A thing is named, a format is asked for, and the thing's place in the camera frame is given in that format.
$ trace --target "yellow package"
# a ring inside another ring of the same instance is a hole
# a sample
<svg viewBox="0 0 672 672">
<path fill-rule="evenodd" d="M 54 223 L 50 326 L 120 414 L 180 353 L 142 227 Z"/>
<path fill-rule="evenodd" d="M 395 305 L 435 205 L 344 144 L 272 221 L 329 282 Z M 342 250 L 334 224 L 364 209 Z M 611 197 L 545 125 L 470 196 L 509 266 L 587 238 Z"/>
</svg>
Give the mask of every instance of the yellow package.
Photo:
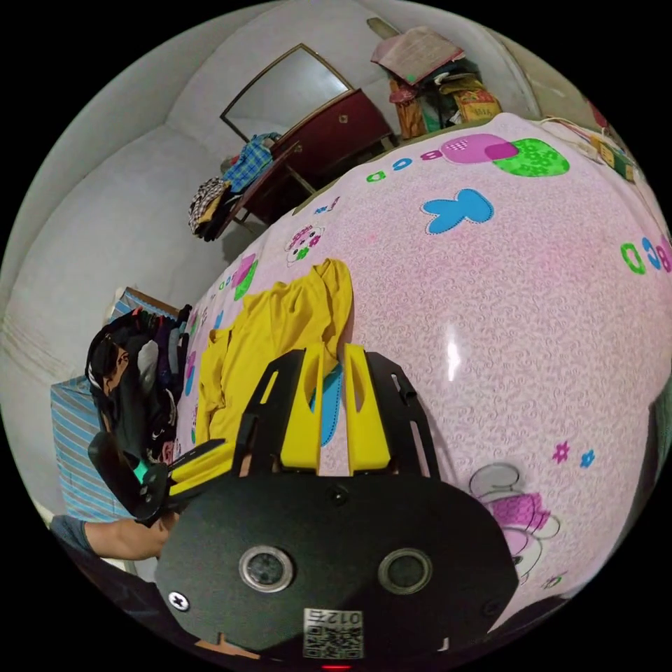
<svg viewBox="0 0 672 672">
<path fill-rule="evenodd" d="M 444 79 L 439 87 L 439 93 L 446 96 L 458 91 L 478 91 L 484 88 L 483 84 L 476 79 L 476 75 L 467 73 Z"/>
<path fill-rule="evenodd" d="M 462 123 L 487 121 L 501 111 L 499 101 L 486 90 L 460 91 L 454 94 Z"/>
</svg>

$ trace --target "wooden dresser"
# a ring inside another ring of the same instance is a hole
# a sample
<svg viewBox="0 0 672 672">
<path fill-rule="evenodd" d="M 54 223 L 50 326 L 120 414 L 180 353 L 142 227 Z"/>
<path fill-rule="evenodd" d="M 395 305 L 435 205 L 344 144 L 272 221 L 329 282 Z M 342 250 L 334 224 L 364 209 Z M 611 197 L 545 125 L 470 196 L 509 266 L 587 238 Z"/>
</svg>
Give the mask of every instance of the wooden dresser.
<svg viewBox="0 0 672 672">
<path fill-rule="evenodd" d="M 347 91 L 285 133 L 271 150 L 274 165 L 253 182 L 222 222 L 243 224 L 251 214 L 271 225 L 365 158 L 398 144 L 382 112 L 361 89 Z M 247 214 L 240 219 L 239 213 Z"/>
<path fill-rule="evenodd" d="M 290 166 L 315 188 L 321 188 L 334 176 L 340 164 L 373 147 L 385 139 L 396 144 L 396 138 L 382 112 L 361 89 L 347 91 L 327 105 L 316 110 L 299 125 L 285 133 L 273 147 L 280 154 L 298 142 L 298 152 L 289 161 Z M 344 165 L 344 171 L 351 166 Z"/>
</svg>

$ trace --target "striped cloth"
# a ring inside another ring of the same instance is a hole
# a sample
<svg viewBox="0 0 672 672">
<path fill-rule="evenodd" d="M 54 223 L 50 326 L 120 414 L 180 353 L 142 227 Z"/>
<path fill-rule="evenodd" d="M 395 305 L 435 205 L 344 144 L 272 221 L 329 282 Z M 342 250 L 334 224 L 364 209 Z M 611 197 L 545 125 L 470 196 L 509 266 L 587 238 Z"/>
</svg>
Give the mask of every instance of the striped cloth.
<svg viewBox="0 0 672 672">
<path fill-rule="evenodd" d="M 111 319 L 136 308 L 166 315 L 127 290 L 117 301 Z M 110 522 L 128 518 L 91 464 L 88 447 L 100 431 L 98 413 L 89 392 L 89 381 L 79 376 L 51 387 L 51 418 L 66 513 L 80 520 Z"/>
</svg>

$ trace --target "person's arm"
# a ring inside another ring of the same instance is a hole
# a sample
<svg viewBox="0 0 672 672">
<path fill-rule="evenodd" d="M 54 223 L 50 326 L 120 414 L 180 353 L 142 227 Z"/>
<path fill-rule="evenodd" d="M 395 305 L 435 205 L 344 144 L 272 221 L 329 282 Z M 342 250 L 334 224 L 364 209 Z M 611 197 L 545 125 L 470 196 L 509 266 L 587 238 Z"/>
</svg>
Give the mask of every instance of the person's arm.
<svg viewBox="0 0 672 672">
<path fill-rule="evenodd" d="M 151 527 L 134 520 L 113 523 L 84 523 L 84 534 L 91 550 L 100 558 L 110 560 L 147 560 L 158 558 L 166 543 L 177 514 L 159 518 Z"/>
</svg>

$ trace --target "bed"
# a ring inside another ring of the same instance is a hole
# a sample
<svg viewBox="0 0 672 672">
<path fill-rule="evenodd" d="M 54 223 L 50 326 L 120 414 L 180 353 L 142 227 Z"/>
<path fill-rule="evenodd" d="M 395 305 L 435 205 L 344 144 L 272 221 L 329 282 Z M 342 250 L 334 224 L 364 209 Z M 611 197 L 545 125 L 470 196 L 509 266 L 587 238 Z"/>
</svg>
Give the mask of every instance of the bed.
<svg viewBox="0 0 672 672">
<path fill-rule="evenodd" d="M 394 149 L 287 213 L 194 304 L 176 456 L 194 447 L 209 332 L 246 295 L 338 259 L 346 340 L 404 368 L 443 480 L 491 509 L 519 562 L 500 623 L 590 580 L 629 515 L 671 373 L 672 250 L 642 177 L 582 147 L 503 113 Z M 322 475 L 348 473 L 341 385 L 337 367 Z"/>
</svg>

